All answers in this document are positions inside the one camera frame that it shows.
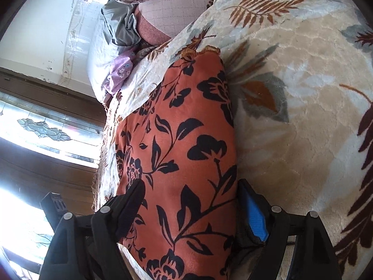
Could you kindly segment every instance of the frosted glass pane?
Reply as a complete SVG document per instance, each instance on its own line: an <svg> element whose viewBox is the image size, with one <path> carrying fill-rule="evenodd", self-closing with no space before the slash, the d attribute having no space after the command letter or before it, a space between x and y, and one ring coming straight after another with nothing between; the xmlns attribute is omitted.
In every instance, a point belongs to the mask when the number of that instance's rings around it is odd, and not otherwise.
<svg viewBox="0 0 373 280"><path fill-rule="evenodd" d="M12 209L4 209L12 204ZM42 264L54 232L41 209L27 205L0 189L0 244L28 260Z"/></svg>
<svg viewBox="0 0 373 280"><path fill-rule="evenodd" d="M25 270L13 261L9 261L9 264L14 269L16 274L21 278L21 280L39 280L38 274Z"/></svg>
<svg viewBox="0 0 373 280"><path fill-rule="evenodd" d="M51 157L98 166L102 128L0 94L0 137Z"/></svg>

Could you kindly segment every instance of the black bracket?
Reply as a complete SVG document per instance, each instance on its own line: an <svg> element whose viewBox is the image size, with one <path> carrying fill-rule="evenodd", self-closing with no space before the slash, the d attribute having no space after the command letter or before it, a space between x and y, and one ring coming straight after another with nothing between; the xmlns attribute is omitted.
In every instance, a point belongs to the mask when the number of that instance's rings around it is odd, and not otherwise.
<svg viewBox="0 0 373 280"><path fill-rule="evenodd" d="M117 242L127 235L144 197L144 182L135 180L125 195L113 197L93 215L65 213L55 229L39 279L94 280L95 273L102 280L132 280ZM94 255L89 252L92 242Z"/></svg>
<svg viewBox="0 0 373 280"><path fill-rule="evenodd" d="M240 201L248 196L256 203L270 233L249 280L276 280L289 236L296 236L296 240L287 280L342 280L332 243L317 212L288 214L279 206L270 206L245 179L238 186Z"/></svg>

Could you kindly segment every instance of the orange floral pillow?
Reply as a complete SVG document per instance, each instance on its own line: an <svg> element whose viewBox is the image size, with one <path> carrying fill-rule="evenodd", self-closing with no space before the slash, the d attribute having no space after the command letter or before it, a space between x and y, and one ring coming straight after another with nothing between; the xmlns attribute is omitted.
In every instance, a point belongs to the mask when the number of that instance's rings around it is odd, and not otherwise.
<svg viewBox="0 0 373 280"><path fill-rule="evenodd" d="M227 277L235 234L236 149L219 50L189 49L149 100L120 124L116 158L124 194L145 200L121 241L154 280Z"/></svg>

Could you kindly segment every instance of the black flower pattern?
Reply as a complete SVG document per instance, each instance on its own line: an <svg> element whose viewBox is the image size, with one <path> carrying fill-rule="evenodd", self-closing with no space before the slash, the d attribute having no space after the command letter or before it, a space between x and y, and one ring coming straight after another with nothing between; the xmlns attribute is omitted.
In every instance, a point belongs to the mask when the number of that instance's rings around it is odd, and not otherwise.
<svg viewBox="0 0 373 280"><path fill-rule="evenodd" d="M148 100L146 101L143 106L139 109L139 115L140 116L146 116L149 113L150 108L152 107L152 101Z"/></svg>
<svg viewBox="0 0 373 280"><path fill-rule="evenodd" d="M156 89L154 89L152 91L152 93L150 94L151 101L155 101L155 102L158 101L158 98L161 94L161 90L162 90L162 83L159 83L159 85L156 87Z"/></svg>
<svg viewBox="0 0 373 280"><path fill-rule="evenodd" d="M183 58L183 60L190 62L188 66L183 68L183 74L186 74L187 76L191 76L194 72L193 64L195 63L195 60L191 60L191 58L188 58L188 59Z"/></svg>
<svg viewBox="0 0 373 280"><path fill-rule="evenodd" d="M224 117L233 126L232 107L225 72L220 71L217 77L202 81L197 85L197 89L203 92L203 96L206 99L221 102L220 108L224 113Z"/></svg>
<svg viewBox="0 0 373 280"><path fill-rule="evenodd" d="M173 97L170 101L170 105L169 107L180 107L183 103L184 103L184 100L185 100L185 97L187 95L189 95L191 92L191 89L190 88L186 88L186 89L183 89L182 91L180 91L176 97Z"/></svg>
<svg viewBox="0 0 373 280"><path fill-rule="evenodd" d="M141 179L142 176L142 167L140 159L131 158L129 161L129 165L127 167L127 177L128 177L128 185L126 189L128 189L134 180Z"/></svg>
<svg viewBox="0 0 373 280"><path fill-rule="evenodd" d="M150 133L151 130L152 130L152 127L150 126L150 120L148 120L148 123L146 124L146 127L145 127L145 132Z"/></svg>
<svg viewBox="0 0 373 280"><path fill-rule="evenodd" d="M172 249L161 260L149 260L146 272L153 280L214 280L213 277L188 273L183 276L184 262Z"/></svg>
<svg viewBox="0 0 373 280"><path fill-rule="evenodd" d="M124 164L124 153L121 150L117 150L118 145L115 145L116 153L115 157L117 160L117 168L118 168L118 175L119 175L119 180L122 179L123 176L123 164Z"/></svg>
<svg viewBox="0 0 373 280"><path fill-rule="evenodd" d="M188 151L188 159L194 161L214 159L220 160L227 153L227 144L221 140L217 141L212 136L200 135L197 144Z"/></svg>
<svg viewBox="0 0 373 280"><path fill-rule="evenodd" d="M131 228L129 229L129 231L127 233L127 236L125 237L125 239L123 241L124 242L123 245L127 246L128 251L131 251L132 248L133 248L134 251L137 252L137 254L139 256L139 260L142 261L143 259L146 259L146 253L145 253L146 249L145 248L141 248L141 249L136 248L135 241L137 239L137 229L136 229L137 225L145 225L144 219L139 214L137 214L137 216L135 217L135 220L132 223Z"/></svg>

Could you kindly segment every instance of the bedspread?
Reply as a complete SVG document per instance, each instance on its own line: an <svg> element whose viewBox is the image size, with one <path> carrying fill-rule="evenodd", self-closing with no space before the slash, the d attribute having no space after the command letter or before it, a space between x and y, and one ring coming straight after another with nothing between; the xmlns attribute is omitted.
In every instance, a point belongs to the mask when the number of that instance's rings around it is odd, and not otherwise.
<svg viewBox="0 0 373 280"><path fill-rule="evenodd" d="M373 255L372 44L373 31L351 0L214 0L141 61L111 102L96 208L119 183L119 122L149 98L183 50L212 46L221 50L230 87L238 177L288 213L318 211L343 279L357 279ZM291 254L288 247L279 279ZM247 279L251 268L249 260L231 278Z"/></svg>

